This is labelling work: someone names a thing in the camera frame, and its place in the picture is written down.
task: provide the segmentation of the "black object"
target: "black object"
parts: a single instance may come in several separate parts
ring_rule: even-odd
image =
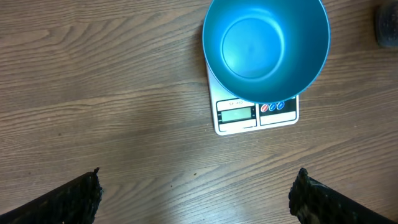
[[[301,168],[289,208],[302,224],[396,224],[308,176]]]
[[[383,47],[398,47],[398,0],[388,0],[377,10],[376,37]]]
[[[103,193],[97,176],[99,169],[0,215],[0,223],[92,224]]]

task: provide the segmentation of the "digital scale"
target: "digital scale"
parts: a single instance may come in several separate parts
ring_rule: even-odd
[[[214,127],[221,136],[276,128],[299,120],[299,97],[268,105],[240,100],[220,85],[207,67]]]

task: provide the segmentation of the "red button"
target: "red button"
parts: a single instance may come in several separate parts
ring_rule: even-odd
[[[268,110],[268,105],[263,105],[262,107],[261,107],[261,112],[267,112],[267,110]]]

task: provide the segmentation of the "wooden table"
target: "wooden table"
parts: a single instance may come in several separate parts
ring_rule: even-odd
[[[95,223],[298,223],[301,167],[398,221],[398,50],[381,1],[324,0],[332,43],[294,126],[219,137],[210,0],[0,2],[0,213],[95,167]]]

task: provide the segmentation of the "bowl bottom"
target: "bowl bottom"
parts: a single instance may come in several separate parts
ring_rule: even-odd
[[[229,27],[222,48],[223,60],[233,73],[243,78],[264,78],[280,65],[284,38],[272,19],[246,18]]]

